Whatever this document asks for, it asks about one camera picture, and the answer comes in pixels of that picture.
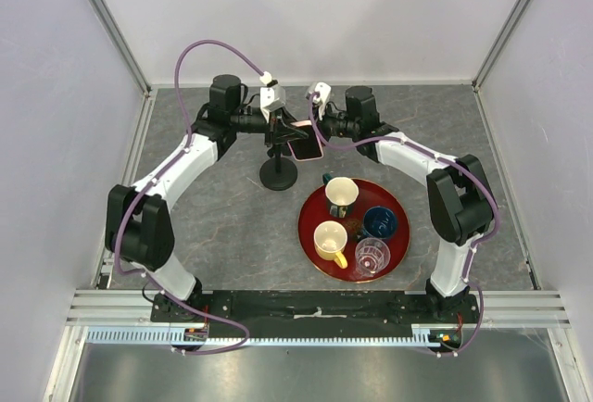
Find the pink smartphone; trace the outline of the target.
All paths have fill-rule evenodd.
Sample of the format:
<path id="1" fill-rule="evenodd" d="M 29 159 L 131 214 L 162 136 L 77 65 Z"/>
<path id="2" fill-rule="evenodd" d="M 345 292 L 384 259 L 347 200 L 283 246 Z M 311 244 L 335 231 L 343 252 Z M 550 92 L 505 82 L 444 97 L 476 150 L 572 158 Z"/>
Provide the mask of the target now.
<path id="1" fill-rule="evenodd" d="M 307 137 L 293 140 L 288 143 L 293 158 L 296 161 L 310 161 L 323 157 L 322 144 L 313 130 L 309 120 L 301 120 L 292 123 L 292 126 L 303 131 Z"/>

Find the black phone stand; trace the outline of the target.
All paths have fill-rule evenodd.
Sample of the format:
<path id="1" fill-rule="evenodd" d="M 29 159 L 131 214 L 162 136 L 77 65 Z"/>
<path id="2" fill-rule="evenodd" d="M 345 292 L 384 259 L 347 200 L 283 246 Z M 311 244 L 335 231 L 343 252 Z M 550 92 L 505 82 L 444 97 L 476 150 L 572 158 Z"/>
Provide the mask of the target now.
<path id="1" fill-rule="evenodd" d="M 275 144 L 269 150 L 270 158 L 259 170 L 259 179 L 264 187 L 273 191 L 285 191 L 297 181 L 297 166 L 282 155 L 282 146 Z"/>

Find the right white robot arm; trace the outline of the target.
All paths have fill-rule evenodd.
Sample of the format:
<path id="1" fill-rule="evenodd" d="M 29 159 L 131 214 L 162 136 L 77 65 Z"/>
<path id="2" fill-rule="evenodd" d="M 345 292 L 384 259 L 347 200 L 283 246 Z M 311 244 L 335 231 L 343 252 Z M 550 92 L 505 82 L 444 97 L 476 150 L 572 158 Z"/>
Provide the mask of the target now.
<path id="1" fill-rule="evenodd" d="M 480 160 L 442 154 L 385 123 L 370 87 L 348 88 L 344 111 L 331 110 L 330 95 L 324 82 L 313 83 L 307 92 L 309 118 L 323 145 L 334 148 L 332 138 L 348 138 L 348 150 L 393 167 L 425 187 L 439 247 L 423 306 L 431 320 L 448 320 L 471 288 L 469 274 L 477 247 L 492 238 L 500 224 Z"/>

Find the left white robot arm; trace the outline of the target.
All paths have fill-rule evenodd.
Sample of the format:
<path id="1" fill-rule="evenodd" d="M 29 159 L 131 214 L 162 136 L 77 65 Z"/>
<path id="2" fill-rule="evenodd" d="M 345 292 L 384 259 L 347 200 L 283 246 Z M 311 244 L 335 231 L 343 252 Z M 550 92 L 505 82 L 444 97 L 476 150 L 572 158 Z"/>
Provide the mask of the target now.
<path id="1" fill-rule="evenodd" d="M 193 321 L 203 311 L 201 282 L 174 253 L 170 213 L 186 189 L 228 151 L 238 133 L 261 133 L 272 149 L 272 168 L 296 167 L 282 157 L 282 147 L 305 136 L 285 108 L 286 94 L 278 82 L 259 91 L 259 106 L 246 102 L 247 88 L 230 74 L 216 76 L 209 99 L 198 111 L 189 133 L 152 172 L 131 186 L 115 185 L 107 196 L 105 247 L 114 264 L 131 264 L 144 272 L 171 300 L 171 311 Z"/>

